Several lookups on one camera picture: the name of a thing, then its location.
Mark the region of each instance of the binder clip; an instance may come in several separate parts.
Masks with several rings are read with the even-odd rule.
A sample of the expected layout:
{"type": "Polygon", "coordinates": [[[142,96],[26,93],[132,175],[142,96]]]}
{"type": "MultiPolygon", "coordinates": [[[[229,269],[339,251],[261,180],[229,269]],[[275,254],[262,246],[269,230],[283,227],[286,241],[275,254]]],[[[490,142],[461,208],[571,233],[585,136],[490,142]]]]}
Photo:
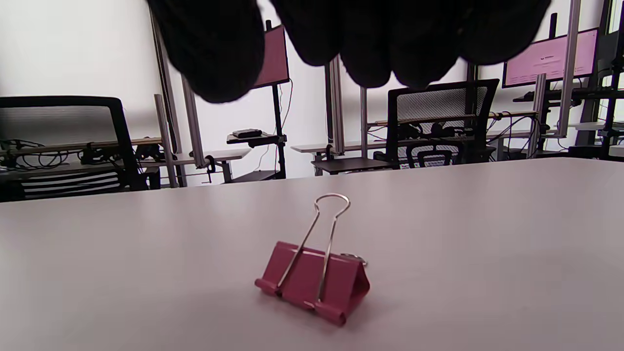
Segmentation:
{"type": "Polygon", "coordinates": [[[278,242],[263,277],[256,279],[255,285],[268,295],[343,325],[370,289],[364,272],[366,261],[356,255],[331,253],[338,217],[349,206],[349,199],[340,194],[326,194],[316,199],[316,217],[301,245],[278,242]],[[334,216],[327,251],[322,252],[304,245],[321,213],[318,201],[326,197],[339,197],[346,201],[346,206],[334,216]]]}

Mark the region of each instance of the pink screen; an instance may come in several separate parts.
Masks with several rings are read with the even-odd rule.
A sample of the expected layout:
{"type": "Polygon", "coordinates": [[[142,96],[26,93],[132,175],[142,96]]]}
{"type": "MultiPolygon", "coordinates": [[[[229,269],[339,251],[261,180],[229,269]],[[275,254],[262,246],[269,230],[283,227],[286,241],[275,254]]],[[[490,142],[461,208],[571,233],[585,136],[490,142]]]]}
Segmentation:
{"type": "Polygon", "coordinates": [[[288,80],[288,61],[286,60],[286,34],[284,27],[265,34],[265,63],[256,81],[256,87],[273,82],[288,80]]]}
{"type": "MultiPolygon", "coordinates": [[[[574,75],[593,71],[598,30],[578,34],[574,75]]],[[[537,75],[546,73],[546,79],[563,79],[567,36],[531,44],[522,54],[507,62],[505,85],[535,83],[537,75]]]]}

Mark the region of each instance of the office chair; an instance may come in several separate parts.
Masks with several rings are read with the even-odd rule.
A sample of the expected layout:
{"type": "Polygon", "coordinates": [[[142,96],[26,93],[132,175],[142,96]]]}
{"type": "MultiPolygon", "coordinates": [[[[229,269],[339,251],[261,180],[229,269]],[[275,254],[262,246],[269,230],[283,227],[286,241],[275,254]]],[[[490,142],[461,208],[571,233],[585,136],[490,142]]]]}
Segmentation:
{"type": "Polygon", "coordinates": [[[2,166],[7,167],[11,152],[27,150],[20,148],[24,144],[51,151],[22,155],[20,162],[13,160],[0,172],[1,200],[147,189],[145,177],[139,174],[119,99],[0,97],[0,147],[5,163],[2,166]],[[55,156],[57,167],[42,167],[42,154],[47,159],[55,156]],[[30,162],[39,160],[39,165],[33,166],[29,157],[30,162]]]}
{"type": "Polygon", "coordinates": [[[498,79],[388,92],[386,153],[396,169],[487,162],[487,119],[498,79]]]}

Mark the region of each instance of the finger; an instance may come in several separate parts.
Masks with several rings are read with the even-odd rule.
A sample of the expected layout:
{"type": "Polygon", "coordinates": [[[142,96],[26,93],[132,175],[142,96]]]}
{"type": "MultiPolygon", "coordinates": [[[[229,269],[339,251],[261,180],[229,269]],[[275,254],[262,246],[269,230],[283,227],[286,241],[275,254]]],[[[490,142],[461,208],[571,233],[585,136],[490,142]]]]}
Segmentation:
{"type": "Polygon", "coordinates": [[[340,50],[335,0],[271,0],[303,62],[322,66],[340,50]]]}
{"type": "Polygon", "coordinates": [[[444,12],[442,1],[390,0],[390,63],[401,84],[426,87],[457,60],[444,12]]]}
{"type": "Polygon", "coordinates": [[[497,64],[534,40],[550,0],[476,0],[467,22],[461,56],[475,64],[497,64]]]}
{"type": "Polygon", "coordinates": [[[147,1],[171,63],[196,94],[208,102],[230,102],[253,87],[265,48],[254,0],[147,1]]]}
{"type": "Polygon", "coordinates": [[[381,87],[390,79],[388,46],[384,35],[383,3],[377,0],[339,2],[343,23],[340,56],[355,83],[381,87]]]}

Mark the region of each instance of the metal clip handle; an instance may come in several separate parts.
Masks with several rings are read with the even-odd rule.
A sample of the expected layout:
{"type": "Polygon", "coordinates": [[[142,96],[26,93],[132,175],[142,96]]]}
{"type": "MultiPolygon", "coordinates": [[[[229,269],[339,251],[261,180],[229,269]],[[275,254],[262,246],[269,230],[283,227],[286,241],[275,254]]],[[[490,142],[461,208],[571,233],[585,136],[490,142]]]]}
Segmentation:
{"type": "Polygon", "coordinates": [[[303,238],[301,245],[299,245],[299,247],[297,248],[297,252],[295,252],[295,255],[290,260],[290,263],[288,264],[288,267],[286,268],[286,272],[284,272],[284,275],[281,276],[280,283],[277,285],[277,288],[279,290],[283,282],[286,280],[288,274],[290,273],[290,270],[293,268],[295,261],[301,255],[303,251],[303,246],[305,245],[306,241],[308,241],[308,237],[310,236],[310,233],[312,233],[312,229],[314,229],[314,226],[316,225],[316,221],[318,220],[318,217],[321,215],[321,210],[318,207],[318,202],[319,200],[324,199],[326,197],[339,197],[340,199],[343,199],[347,203],[347,205],[334,216],[334,222],[331,225],[331,234],[329,235],[329,243],[327,245],[327,251],[325,252],[325,259],[323,261],[323,273],[321,274],[321,283],[319,284],[318,292],[316,293],[316,299],[319,302],[321,301],[321,294],[323,292],[323,288],[325,287],[325,274],[327,273],[327,265],[329,263],[329,253],[331,252],[331,243],[334,240],[334,231],[336,230],[336,223],[338,221],[338,217],[340,217],[340,215],[343,214],[351,206],[351,201],[349,201],[349,198],[344,195],[334,194],[334,193],[325,194],[314,201],[314,209],[316,210],[316,216],[314,217],[314,221],[312,221],[312,225],[310,226],[310,229],[308,229],[308,233],[303,238]]]}

